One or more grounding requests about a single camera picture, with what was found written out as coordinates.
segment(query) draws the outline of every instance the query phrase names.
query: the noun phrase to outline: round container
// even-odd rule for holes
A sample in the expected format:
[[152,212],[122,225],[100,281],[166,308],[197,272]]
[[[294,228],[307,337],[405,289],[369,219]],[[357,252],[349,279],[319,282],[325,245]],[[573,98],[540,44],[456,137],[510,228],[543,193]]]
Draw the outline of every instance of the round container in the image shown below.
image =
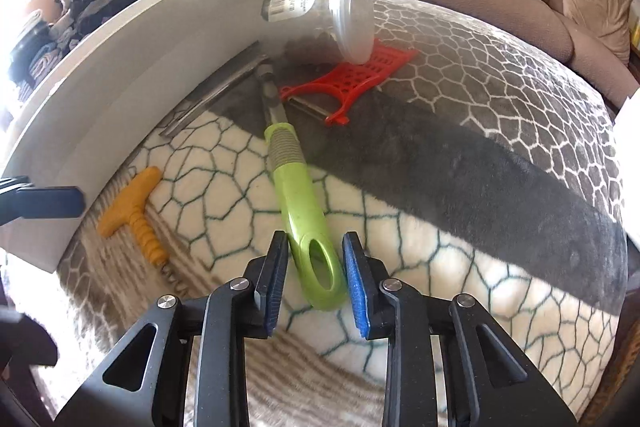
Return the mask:
[[373,0],[264,0],[263,47],[299,64],[364,64],[373,51]]

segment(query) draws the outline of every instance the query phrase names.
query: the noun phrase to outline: metal screw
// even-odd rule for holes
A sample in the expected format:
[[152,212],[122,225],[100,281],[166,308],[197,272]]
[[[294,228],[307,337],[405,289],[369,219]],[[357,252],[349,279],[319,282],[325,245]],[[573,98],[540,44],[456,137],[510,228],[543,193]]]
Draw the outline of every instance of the metal screw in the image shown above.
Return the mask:
[[382,287],[388,292],[397,292],[402,288],[402,283],[398,279],[385,279],[382,282]]
[[176,299],[173,295],[163,295],[158,299],[158,308],[168,310],[169,308],[173,308],[177,301],[178,299]]
[[244,277],[237,277],[229,283],[229,286],[231,286],[232,290],[236,291],[246,290],[247,288],[249,288],[249,279],[245,279]]
[[469,295],[468,293],[461,293],[456,297],[456,302],[458,306],[462,306],[463,308],[471,308],[474,304],[476,304],[476,300]]

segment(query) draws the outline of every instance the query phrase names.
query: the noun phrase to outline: green squeegee handle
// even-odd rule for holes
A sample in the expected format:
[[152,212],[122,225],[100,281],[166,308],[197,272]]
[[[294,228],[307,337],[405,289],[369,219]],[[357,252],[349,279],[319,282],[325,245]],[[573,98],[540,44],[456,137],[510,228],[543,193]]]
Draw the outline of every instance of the green squeegee handle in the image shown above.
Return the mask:
[[[322,209],[306,169],[300,142],[289,123],[275,123],[264,132],[284,227],[305,298],[319,310],[335,310],[347,286],[340,258],[329,240]],[[326,266],[327,280],[318,280],[312,259]]]

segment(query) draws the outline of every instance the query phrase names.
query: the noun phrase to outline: triangular cutout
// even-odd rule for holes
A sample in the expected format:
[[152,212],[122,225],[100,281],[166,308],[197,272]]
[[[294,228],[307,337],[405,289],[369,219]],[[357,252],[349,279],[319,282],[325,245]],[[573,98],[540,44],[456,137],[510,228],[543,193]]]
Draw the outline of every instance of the triangular cutout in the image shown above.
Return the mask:
[[142,386],[155,337],[156,327],[152,324],[144,326],[104,372],[104,383],[128,391],[138,391]]
[[494,389],[527,380],[526,371],[486,324],[476,327],[489,380]]

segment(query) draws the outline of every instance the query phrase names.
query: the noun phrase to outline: jar label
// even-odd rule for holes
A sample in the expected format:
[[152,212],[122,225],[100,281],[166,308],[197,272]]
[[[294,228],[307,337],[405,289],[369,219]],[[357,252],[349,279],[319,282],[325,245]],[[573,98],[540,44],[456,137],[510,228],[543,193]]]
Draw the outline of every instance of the jar label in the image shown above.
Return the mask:
[[271,0],[269,2],[269,22],[284,21],[304,15],[316,0]]

